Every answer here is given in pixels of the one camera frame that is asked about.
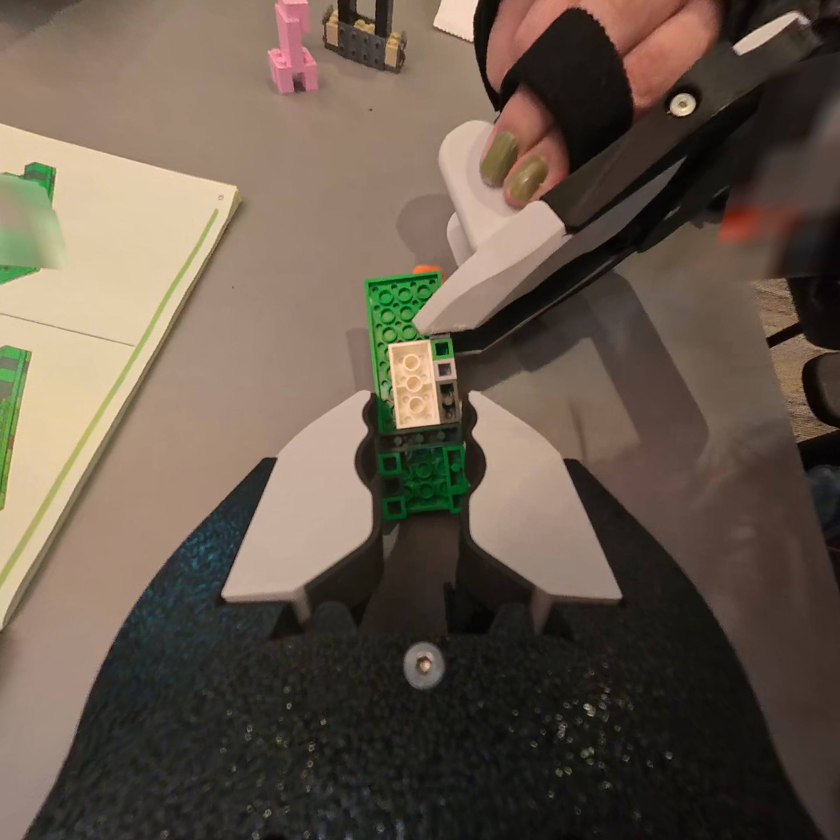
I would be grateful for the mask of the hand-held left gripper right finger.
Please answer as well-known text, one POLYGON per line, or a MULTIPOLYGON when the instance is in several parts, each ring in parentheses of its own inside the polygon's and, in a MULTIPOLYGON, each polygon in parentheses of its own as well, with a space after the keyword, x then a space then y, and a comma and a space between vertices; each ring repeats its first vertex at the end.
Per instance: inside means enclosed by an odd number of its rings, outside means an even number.
POLYGON ((471 441, 484 467, 461 527, 459 586, 497 612, 518 603, 536 632, 554 604, 614 605, 623 594, 560 452, 480 392, 471 441))

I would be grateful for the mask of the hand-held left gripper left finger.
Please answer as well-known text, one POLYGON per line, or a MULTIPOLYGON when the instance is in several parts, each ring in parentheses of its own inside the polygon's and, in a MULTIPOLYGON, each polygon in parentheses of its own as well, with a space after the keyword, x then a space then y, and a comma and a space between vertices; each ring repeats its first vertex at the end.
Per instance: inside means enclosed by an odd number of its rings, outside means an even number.
POLYGON ((224 583, 226 603, 288 605, 300 625, 325 603, 364 608, 384 566, 367 475, 375 408, 372 393, 357 392, 279 452, 224 583))

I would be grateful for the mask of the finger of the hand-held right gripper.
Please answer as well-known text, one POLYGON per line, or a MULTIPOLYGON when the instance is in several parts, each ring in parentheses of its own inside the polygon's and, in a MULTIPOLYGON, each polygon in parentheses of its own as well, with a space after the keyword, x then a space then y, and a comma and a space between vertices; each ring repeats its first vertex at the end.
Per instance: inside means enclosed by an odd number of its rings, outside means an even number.
POLYGON ((437 162, 455 206, 447 238, 458 267, 415 316, 413 326, 421 335, 478 328, 556 271, 598 249, 606 254, 604 260, 619 265, 632 250, 617 236, 631 233, 630 224, 683 160, 576 234, 544 201, 517 212, 503 211, 502 199, 491 197, 490 188, 467 173, 467 165, 476 158, 440 157, 437 162))

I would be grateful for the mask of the green brick assembly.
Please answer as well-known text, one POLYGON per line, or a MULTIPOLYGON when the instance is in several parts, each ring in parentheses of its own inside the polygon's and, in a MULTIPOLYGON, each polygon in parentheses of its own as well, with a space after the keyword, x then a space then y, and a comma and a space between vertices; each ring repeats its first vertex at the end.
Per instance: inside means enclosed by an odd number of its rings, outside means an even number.
POLYGON ((457 514, 469 490, 455 352, 415 318, 442 286, 438 269, 368 279, 364 294, 376 398, 383 517, 457 514))

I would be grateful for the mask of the person's right hand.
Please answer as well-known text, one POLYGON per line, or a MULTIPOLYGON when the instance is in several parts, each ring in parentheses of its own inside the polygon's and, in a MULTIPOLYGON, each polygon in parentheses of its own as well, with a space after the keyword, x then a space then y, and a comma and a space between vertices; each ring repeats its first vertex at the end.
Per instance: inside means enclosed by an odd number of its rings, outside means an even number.
POLYGON ((476 59, 498 112, 479 176, 522 208, 658 105, 718 41, 722 2, 480 2, 476 59))

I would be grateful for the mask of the white paper napkin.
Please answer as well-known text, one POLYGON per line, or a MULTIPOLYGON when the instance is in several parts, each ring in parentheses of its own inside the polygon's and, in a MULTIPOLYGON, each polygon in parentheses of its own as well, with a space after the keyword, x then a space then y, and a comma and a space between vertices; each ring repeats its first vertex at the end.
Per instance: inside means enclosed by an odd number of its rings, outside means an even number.
POLYGON ((440 1, 434 16, 433 26, 440 32, 473 44, 477 6, 478 1, 440 1))

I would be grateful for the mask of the black office chair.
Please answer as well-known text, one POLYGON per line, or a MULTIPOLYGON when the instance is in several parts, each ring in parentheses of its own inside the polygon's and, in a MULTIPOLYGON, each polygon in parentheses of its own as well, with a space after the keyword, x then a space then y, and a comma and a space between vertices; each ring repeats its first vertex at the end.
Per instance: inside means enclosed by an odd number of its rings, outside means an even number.
POLYGON ((760 280, 756 291, 770 315, 786 302, 794 320, 766 338, 769 349, 803 339, 820 354, 802 368, 802 392, 811 413, 824 425, 839 427, 839 282, 837 277, 760 280))

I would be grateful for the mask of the blue bag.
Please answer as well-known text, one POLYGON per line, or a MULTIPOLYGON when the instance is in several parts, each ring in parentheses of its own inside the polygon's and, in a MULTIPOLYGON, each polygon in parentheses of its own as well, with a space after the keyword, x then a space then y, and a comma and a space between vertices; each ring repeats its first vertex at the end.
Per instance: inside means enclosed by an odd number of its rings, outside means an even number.
POLYGON ((837 530, 839 525, 839 467, 836 465, 814 466, 807 470, 806 476, 822 529, 825 532, 837 530))

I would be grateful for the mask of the pink brick figure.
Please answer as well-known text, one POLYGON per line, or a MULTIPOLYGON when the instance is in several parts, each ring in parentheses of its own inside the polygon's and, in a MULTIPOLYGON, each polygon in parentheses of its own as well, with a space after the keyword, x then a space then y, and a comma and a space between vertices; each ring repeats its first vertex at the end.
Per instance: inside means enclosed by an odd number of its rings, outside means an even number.
POLYGON ((268 51, 272 80, 280 94, 315 91, 319 71, 315 59, 302 44, 310 32, 310 9, 307 1, 276 1, 277 48, 268 51))

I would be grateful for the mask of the brick instruction booklet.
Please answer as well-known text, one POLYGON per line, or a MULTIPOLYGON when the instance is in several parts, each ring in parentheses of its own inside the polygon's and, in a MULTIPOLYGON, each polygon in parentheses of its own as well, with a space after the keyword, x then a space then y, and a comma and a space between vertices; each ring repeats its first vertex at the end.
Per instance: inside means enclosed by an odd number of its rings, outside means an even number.
POLYGON ((2 180, 57 216, 59 268, 2 263, 1 622, 239 204, 234 185, 2 126, 2 180))

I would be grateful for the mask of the dark grey brick frame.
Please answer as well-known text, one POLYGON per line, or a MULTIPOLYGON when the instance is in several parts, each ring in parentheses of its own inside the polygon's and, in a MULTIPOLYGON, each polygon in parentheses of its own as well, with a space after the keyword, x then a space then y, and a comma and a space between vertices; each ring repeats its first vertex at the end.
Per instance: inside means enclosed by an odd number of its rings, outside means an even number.
POLYGON ((372 17, 356 1, 338 1, 322 16, 325 49, 354 63, 398 74, 406 60, 406 33, 392 30, 393 1, 376 1, 372 17))

